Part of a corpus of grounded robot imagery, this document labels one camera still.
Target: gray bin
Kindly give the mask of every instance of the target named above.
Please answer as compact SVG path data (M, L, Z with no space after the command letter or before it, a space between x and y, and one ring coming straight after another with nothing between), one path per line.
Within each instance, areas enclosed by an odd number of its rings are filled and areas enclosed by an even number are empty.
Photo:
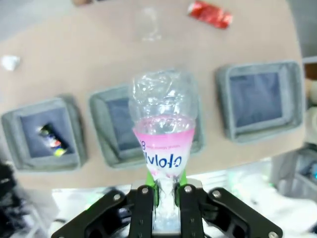
M303 123L301 67L294 61L228 65L216 72L226 136L259 141Z
M54 156L37 133L47 123L68 145L61 157ZM71 97L56 97L7 112L1 116L1 124L9 157L18 171L72 171L86 161L79 114Z
M89 98L89 109L103 158L110 167L124 169L145 164L132 131L134 124L128 108L127 85L94 93ZM204 145L202 127L199 110L191 153L199 152Z

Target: pink and white label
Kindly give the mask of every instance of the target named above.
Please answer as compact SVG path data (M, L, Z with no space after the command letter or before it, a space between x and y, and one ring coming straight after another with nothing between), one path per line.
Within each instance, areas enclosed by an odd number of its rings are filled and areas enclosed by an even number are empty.
M142 134L135 130L134 133L154 179L181 175L190 155L195 129L165 135Z

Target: robotic arm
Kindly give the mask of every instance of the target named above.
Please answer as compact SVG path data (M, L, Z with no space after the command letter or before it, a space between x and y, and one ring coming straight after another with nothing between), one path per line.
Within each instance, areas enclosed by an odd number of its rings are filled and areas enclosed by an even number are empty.
M206 192L196 179L175 187L180 211L177 234L155 233L153 215L159 205L159 187L132 184L125 195L112 190L79 214L52 238L110 238L130 225L129 238L204 238L204 219L230 238L282 238L282 229L247 206L224 188Z

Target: clear plastic bottle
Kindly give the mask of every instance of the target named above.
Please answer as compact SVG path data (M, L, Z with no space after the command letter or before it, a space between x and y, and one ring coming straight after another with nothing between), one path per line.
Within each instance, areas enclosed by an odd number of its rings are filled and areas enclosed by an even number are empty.
M147 167L160 186L154 229L179 231L173 186L190 155L198 114L196 84L190 74L177 70L135 77L129 109Z

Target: screw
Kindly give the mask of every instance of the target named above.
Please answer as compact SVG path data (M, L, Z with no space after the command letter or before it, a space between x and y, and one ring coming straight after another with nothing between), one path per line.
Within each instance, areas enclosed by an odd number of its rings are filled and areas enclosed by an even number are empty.
M118 201L120 199L120 194L116 194L115 196L113 196L114 201Z
M270 232L270 233L268 234L268 238L278 238L278 234L275 233L275 232Z
M221 193L218 190L213 191L212 194L213 194L213 196L215 198L220 198L221 197Z
M187 193L189 193L189 192L191 192L192 191L192 187L191 186L189 186L189 185L187 185L187 186L185 186L185 192L187 192Z
M148 192L149 192L149 190L148 190L147 187L145 187L145 188L142 189L142 193L143 193L143 194L147 194Z

